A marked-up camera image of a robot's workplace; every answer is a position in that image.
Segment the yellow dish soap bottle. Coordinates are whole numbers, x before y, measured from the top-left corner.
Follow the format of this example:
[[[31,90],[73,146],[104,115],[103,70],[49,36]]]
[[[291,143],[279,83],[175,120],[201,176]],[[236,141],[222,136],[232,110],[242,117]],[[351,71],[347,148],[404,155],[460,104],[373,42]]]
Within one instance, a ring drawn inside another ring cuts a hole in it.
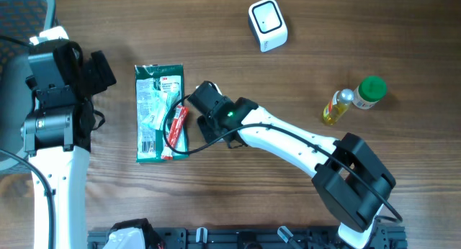
[[[337,91],[323,110],[323,121],[328,125],[336,124],[353,100],[354,92],[351,89]]]

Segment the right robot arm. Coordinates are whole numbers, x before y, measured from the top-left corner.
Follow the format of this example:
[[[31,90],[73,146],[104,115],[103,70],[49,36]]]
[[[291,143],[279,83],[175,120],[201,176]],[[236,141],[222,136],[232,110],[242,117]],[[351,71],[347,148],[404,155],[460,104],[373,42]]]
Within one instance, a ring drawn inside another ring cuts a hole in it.
[[[188,97],[199,112],[202,128],[214,141],[237,141],[272,153],[310,176],[327,210],[340,222],[338,236],[350,248],[372,241],[381,210],[388,203],[395,178],[370,146],[347,133],[337,140],[286,123],[256,102],[232,101],[209,81]]]

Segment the green lid jar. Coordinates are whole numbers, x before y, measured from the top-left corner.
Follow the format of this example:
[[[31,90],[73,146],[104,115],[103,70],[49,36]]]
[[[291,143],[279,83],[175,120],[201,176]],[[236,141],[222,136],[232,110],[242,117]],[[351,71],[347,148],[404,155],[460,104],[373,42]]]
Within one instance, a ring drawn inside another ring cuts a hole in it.
[[[381,77],[368,76],[355,88],[353,104],[359,109],[371,109],[387,91],[387,84]]]

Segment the green white plastic packet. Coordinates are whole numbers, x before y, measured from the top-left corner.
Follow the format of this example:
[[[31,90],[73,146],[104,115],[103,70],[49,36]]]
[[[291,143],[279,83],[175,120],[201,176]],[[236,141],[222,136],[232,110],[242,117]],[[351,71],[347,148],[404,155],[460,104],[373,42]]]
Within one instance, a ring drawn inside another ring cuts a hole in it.
[[[173,104],[184,97],[183,65],[136,65],[135,94],[137,111],[136,162],[163,163],[175,115]]]

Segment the red stick sachet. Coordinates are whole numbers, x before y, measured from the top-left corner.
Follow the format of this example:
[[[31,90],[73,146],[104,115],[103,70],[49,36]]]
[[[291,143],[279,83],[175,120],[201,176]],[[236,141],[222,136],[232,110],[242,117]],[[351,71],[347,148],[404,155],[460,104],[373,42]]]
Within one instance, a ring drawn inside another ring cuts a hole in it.
[[[176,147],[178,141],[179,141],[179,136],[181,134],[184,121],[187,117],[189,109],[187,107],[183,107],[181,105],[178,105],[175,110],[175,115],[173,118],[173,122],[171,124],[170,130],[169,130],[169,136],[168,139],[166,140],[169,145],[165,145],[161,158],[164,160],[172,160],[173,159],[173,148]]]

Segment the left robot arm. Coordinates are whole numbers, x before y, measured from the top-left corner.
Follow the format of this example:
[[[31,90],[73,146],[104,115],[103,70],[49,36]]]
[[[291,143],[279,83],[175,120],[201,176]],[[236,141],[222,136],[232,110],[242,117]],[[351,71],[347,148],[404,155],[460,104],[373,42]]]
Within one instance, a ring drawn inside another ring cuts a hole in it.
[[[25,82],[32,109],[22,125],[26,164],[38,183],[35,248],[86,248],[85,185],[91,133],[102,126],[92,97],[116,84],[101,51],[84,60],[61,27],[31,37]]]

